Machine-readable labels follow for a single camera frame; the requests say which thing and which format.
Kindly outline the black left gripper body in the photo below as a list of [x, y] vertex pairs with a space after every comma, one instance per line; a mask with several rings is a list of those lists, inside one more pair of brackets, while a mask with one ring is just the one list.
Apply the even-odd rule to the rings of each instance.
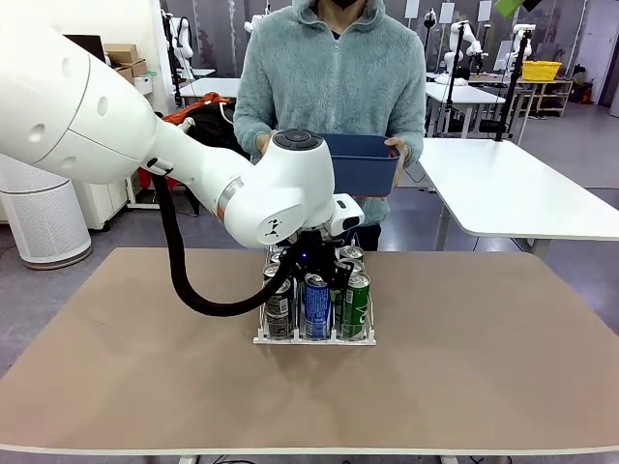
[[330, 280], [339, 263], [337, 250], [343, 247], [340, 238], [323, 238], [318, 231], [301, 232], [295, 242], [280, 256], [280, 264], [290, 276], [320, 276], [330, 286]]

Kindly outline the person's left hand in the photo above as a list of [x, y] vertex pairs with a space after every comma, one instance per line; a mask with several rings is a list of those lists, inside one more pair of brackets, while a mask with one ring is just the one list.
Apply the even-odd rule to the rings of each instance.
[[390, 137], [384, 140], [384, 144], [390, 149], [394, 149], [398, 152], [398, 165], [404, 168], [412, 154], [405, 140], [400, 137]]

